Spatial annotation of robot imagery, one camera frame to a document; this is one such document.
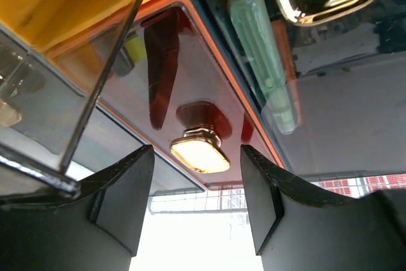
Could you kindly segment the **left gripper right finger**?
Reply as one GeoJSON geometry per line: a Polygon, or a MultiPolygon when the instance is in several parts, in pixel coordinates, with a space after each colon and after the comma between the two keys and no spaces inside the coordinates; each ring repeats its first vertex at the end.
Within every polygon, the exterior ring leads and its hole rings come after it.
{"type": "Polygon", "coordinates": [[[404,270],[405,190],[354,199],[318,187],[250,145],[240,168],[265,270],[404,270]]]}

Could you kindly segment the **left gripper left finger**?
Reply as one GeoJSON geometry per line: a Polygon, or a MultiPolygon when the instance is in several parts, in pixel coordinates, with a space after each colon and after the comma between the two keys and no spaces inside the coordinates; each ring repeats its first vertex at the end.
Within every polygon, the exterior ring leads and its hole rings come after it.
{"type": "Polygon", "coordinates": [[[81,180],[74,199],[1,201],[2,270],[128,270],[150,193],[142,159],[81,180]]]}

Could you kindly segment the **small drawer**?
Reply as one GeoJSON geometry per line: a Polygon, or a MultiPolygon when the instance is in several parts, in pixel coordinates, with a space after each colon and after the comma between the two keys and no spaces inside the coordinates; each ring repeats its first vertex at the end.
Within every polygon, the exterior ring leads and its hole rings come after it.
{"type": "Polygon", "coordinates": [[[253,108],[190,0],[152,0],[134,21],[101,93],[101,110],[206,190],[240,188],[240,146],[273,152],[253,108]],[[171,152],[188,129],[205,127],[221,140],[230,167],[198,173],[171,152]]]}
{"type": "Polygon", "coordinates": [[[78,193],[67,170],[148,1],[1,0],[2,199],[78,193]]]}

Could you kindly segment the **green capsule stapler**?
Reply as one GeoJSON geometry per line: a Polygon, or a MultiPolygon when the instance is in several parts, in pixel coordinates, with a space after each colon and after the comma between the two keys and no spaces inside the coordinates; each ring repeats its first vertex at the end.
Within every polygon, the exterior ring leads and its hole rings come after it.
{"type": "Polygon", "coordinates": [[[298,126],[265,0],[228,0],[230,19],[266,103],[261,115],[283,135],[298,126]]]}

